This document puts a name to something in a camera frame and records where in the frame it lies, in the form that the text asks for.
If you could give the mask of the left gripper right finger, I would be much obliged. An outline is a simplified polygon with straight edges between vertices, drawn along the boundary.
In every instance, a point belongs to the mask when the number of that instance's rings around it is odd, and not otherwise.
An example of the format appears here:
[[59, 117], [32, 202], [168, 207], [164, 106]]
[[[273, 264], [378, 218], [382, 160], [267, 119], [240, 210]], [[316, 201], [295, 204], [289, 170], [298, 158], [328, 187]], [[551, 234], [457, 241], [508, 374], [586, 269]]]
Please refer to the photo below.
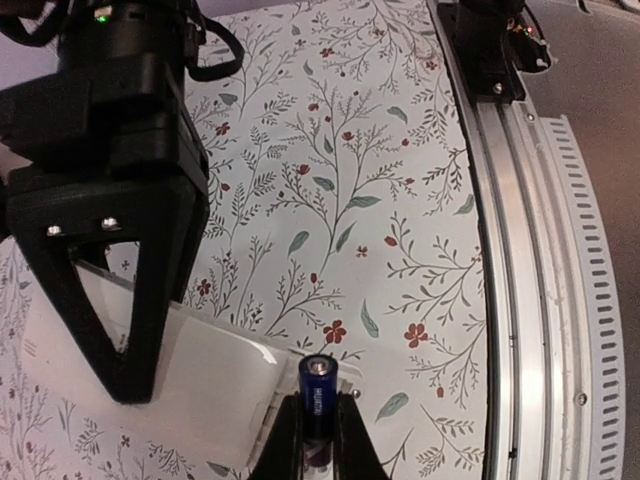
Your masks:
[[333, 478], [387, 480], [374, 445], [350, 394], [337, 396], [333, 436]]

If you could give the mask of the blue battery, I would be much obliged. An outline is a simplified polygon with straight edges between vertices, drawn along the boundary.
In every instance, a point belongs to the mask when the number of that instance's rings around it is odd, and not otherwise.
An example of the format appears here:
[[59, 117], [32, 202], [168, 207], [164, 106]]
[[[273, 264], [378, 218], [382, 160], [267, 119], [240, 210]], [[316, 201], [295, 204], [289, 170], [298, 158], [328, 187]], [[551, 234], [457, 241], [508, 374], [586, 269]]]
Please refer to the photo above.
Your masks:
[[303, 451], [308, 471], [324, 473], [331, 463], [337, 380], [338, 364], [331, 356], [310, 355], [299, 363]]

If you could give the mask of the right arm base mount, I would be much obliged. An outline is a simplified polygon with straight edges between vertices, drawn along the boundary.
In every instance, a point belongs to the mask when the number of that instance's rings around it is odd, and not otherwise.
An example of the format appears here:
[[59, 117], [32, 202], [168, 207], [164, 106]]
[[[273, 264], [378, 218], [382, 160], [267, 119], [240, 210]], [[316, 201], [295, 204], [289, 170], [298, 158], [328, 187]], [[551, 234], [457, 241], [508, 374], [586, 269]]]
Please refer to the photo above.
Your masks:
[[548, 44], [524, 1], [449, 1], [437, 15], [473, 102], [526, 99], [522, 73], [552, 66]]

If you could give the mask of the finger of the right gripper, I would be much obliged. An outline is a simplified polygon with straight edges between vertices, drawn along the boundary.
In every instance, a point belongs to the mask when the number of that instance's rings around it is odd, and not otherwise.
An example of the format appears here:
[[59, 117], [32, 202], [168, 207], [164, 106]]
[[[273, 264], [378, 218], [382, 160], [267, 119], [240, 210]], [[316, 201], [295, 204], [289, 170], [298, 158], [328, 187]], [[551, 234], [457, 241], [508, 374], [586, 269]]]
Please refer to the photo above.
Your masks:
[[169, 306], [184, 296], [204, 228], [195, 187], [12, 177], [6, 221], [109, 396], [150, 402]]

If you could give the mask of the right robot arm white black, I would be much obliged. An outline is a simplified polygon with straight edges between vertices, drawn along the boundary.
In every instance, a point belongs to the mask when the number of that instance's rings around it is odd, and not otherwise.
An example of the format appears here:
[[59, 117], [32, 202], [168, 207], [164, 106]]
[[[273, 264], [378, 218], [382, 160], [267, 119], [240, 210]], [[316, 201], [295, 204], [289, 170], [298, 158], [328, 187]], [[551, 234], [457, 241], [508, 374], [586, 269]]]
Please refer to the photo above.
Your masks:
[[[184, 295], [209, 214], [207, 156], [184, 104], [198, 35], [166, 1], [76, 4], [56, 73], [4, 90], [1, 140], [28, 165], [6, 224], [99, 381], [121, 404], [153, 394], [168, 307]], [[76, 269], [139, 246], [128, 341], [118, 351]]]

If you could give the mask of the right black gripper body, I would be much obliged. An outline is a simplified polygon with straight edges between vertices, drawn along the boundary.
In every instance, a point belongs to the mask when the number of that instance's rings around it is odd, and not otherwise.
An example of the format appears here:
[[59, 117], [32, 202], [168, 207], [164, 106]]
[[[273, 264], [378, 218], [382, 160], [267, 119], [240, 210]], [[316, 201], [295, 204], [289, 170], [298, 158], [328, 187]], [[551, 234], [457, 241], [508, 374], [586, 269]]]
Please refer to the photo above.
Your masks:
[[151, 181], [183, 176], [208, 193], [207, 158], [184, 104], [188, 58], [144, 52], [62, 63], [59, 72], [1, 92], [1, 141], [30, 161], [6, 180]]

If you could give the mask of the white remote control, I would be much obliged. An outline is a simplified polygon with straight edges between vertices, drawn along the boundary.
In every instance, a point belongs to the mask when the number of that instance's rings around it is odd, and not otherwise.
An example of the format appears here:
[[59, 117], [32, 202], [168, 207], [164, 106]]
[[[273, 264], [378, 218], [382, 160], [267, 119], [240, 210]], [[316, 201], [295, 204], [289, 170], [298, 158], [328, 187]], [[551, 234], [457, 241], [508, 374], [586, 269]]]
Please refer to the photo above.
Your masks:
[[29, 376], [112, 427], [221, 466], [254, 464], [306, 351], [172, 304], [149, 403], [115, 402], [42, 287], [32, 291], [21, 361]]

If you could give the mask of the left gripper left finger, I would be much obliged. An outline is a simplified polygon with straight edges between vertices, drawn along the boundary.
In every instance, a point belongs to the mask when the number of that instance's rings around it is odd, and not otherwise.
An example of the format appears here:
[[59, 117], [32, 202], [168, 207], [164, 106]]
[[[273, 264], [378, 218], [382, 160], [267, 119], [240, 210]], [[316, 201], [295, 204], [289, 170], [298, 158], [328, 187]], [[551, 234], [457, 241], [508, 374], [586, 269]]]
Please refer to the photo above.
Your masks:
[[249, 480], [303, 478], [303, 404], [300, 395], [286, 396]]

